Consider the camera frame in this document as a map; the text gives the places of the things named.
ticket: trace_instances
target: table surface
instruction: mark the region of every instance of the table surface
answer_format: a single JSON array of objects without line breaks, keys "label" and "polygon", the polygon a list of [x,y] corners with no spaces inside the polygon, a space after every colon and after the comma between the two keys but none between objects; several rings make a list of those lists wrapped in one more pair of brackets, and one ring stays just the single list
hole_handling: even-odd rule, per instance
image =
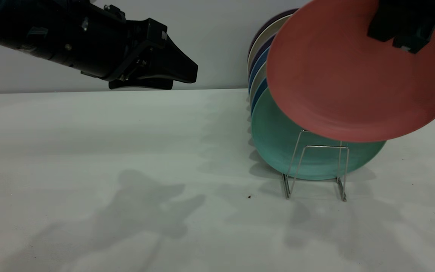
[{"label": "table surface", "polygon": [[435,272],[435,121],[285,200],[246,98],[0,94],[0,272]]}]

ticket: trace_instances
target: blue plate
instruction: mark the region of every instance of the blue plate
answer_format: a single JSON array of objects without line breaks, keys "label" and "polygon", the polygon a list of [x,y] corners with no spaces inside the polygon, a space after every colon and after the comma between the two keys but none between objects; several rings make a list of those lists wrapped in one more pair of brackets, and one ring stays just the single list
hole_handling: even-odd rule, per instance
[{"label": "blue plate", "polygon": [[254,77],[256,76],[256,73],[260,69],[260,67],[263,65],[264,62],[266,62],[266,58],[268,57],[268,52],[270,51],[270,48],[266,48],[264,52],[259,56],[258,60],[253,66],[253,69],[251,70],[251,75],[249,76],[249,83],[248,83],[248,94],[249,90],[251,89],[251,83],[253,82]]},{"label": "blue plate", "polygon": [[[300,131],[302,128],[281,112],[267,88],[256,103],[251,117],[253,143],[264,161],[279,172],[287,173]],[[378,154],[384,144],[385,142],[343,142],[343,146],[350,149],[348,172],[364,166]],[[340,142],[312,133],[302,133],[290,176],[295,174],[305,145],[339,146]],[[335,178],[338,170],[338,152],[338,148],[307,149],[297,178],[313,181]],[[346,157],[346,153],[342,151],[341,174],[345,170]]]},{"label": "blue plate", "polygon": [[256,89],[255,94],[252,98],[249,99],[250,107],[251,107],[251,114],[253,114],[254,107],[256,106],[256,103],[258,102],[259,98],[263,94],[263,92],[268,88],[268,81],[266,79],[263,79],[261,83],[259,83],[258,88]]},{"label": "blue plate", "polygon": [[263,46],[261,46],[256,53],[255,57],[253,57],[253,61],[251,62],[251,66],[254,67],[254,65],[258,62],[259,57],[264,53],[264,51],[268,50],[271,46],[271,43],[273,43],[273,39],[275,36],[271,36],[266,43],[264,43]]},{"label": "blue plate", "polygon": [[256,73],[256,76],[253,79],[253,82],[251,83],[251,87],[249,88],[249,105],[251,106],[254,94],[256,93],[256,90],[259,88],[259,85],[263,80],[266,78],[266,62],[261,65],[258,72]]}]

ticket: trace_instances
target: stack of plates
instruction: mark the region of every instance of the stack of plates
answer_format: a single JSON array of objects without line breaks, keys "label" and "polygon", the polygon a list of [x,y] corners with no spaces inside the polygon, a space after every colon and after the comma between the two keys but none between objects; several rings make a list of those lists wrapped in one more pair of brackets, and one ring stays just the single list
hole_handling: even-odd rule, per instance
[{"label": "stack of plates", "polygon": [[[386,140],[435,118],[435,32],[414,55],[367,36],[376,0],[313,0],[268,21],[248,56],[251,133],[258,153],[287,173],[305,145],[349,147],[348,172]],[[332,179],[339,150],[311,148],[299,179]],[[295,174],[298,159],[293,161]]]}]

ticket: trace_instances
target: robotic arm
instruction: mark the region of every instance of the robotic arm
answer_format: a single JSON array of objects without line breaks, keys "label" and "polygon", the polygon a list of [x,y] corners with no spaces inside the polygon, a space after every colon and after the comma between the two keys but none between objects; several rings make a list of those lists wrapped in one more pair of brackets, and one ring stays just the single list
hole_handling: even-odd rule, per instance
[{"label": "robotic arm", "polygon": [[152,20],[126,20],[89,0],[0,0],[0,45],[109,82],[109,88],[169,90],[193,83],[197,64]]}]

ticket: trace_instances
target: teal plate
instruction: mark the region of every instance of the teal plate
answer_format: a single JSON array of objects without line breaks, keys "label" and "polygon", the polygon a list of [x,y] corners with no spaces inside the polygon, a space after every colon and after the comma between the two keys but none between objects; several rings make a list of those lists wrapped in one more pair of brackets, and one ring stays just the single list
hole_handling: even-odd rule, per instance
[{"label": "teal plate", "polygon": [[[287,173],[302,128],[291,121],[276,105],[267,88],[259,98],[251,118],[251,134],[259,155],[274,169]],[[350,143],[348,172],[364,166],[384,146],[384,142]],[[340,142],[312,133],[302,133],[290,176],[295,175],[305,145],[339,146]],[[311,181],[334,179],[338,169],[338,148],[307,148],[297,178]],[[345,170],[346,153],[342,151],[340,172]]]}]

